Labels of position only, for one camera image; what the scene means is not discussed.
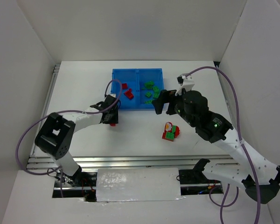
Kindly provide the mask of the flower lego stack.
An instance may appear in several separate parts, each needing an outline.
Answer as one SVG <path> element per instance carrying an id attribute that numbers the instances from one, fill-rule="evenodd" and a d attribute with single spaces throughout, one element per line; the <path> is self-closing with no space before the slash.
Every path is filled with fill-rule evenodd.
<path id="1" fill-rule="evenodd" d="M 177 138 L 180 134 L 180 128 L 178 126 L 173 125 L 171 122 L 167 122 L 164 127 L 164 132 L 173 133 L 175 138 Z"/>

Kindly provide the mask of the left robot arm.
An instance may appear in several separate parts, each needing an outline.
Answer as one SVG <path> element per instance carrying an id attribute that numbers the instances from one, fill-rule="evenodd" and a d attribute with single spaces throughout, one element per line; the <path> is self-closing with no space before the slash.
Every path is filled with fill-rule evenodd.
<path id="1" fill-rule="evenodd" d="M 91 105 L 85 111 L 74 111 L 65 115 L 53 112 L 45 119 L 35 138 L 35 144 L 62 168 L 64 176 L 76 186 L 81 186 L 87 174 L 69 152 L 73 135 L 92 125 L 117 124 L 120 106 L 120 100 L 114 94 L 109 94 L 104 101 Z"/>

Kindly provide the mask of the red green lego stack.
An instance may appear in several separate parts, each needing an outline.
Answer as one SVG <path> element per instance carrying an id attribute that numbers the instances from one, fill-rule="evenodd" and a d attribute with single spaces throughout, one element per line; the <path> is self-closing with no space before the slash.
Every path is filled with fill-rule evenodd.
<path id="1" fill-rule="evenodd" d="M 168 141 L 174 141 L 175 134 L 172 132 L 164 132 L 162 135 L 162 139 L 168 140 Z"/>

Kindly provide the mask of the green 2x4 lego plate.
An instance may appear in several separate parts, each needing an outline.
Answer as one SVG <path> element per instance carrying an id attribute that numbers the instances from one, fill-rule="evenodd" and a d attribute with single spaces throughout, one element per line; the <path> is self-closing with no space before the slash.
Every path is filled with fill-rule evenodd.
<path id="1" fill-rule="evenodd" d="M 146 105 L 152 104 L 153 101 L 154 101 L 154 98 L 144 101 L 144 104 L 146 104 Z"/>

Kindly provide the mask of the green square lego brick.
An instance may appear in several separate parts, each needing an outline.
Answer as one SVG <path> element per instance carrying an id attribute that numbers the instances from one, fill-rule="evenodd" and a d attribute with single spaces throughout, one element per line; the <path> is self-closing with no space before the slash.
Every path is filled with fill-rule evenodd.
<path id="1" fill-rule="evenodd" d="M 153 93 L 153 99 L 157 99 L 159 94 L 160 94 L 160 89 L 157 86 L 153 86 L 152 89 L 153 89 L 153 92 L 154 92 Z"/>

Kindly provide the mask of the green stepped lego brick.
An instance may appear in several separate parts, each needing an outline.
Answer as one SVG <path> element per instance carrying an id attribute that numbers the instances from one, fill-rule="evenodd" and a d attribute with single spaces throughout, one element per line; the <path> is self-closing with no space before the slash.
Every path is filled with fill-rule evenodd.
<path id="1" fill-rule="evenodd" d="M 141 90 L 152 90 L 154 86 L 153 81 L 143 82 L 141 85 Z"/>

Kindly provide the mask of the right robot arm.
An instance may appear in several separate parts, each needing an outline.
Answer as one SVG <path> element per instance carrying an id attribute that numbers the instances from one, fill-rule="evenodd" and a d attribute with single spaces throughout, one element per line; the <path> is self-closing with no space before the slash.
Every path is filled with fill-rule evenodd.
<path id="1" fill-rule="evenodd" d="M 226 168 L 200 159 L 193 171 L 199 177 L 218 180 L 244 188 L 254 201 L 267 204 L 280 190 L 280 165 L 275 165 L 263 157 L 246 141 L 240 140 L 237 130 L 222 115 L 208 108 L 208 100 L 198 91 L 162 90 L 152 101 L 156 114 L 161 114 L 164 104 L 168 104 L 168 115 L 179 115 L 205 141 L 217 146 L 230 155 L 238 165 Z"/>

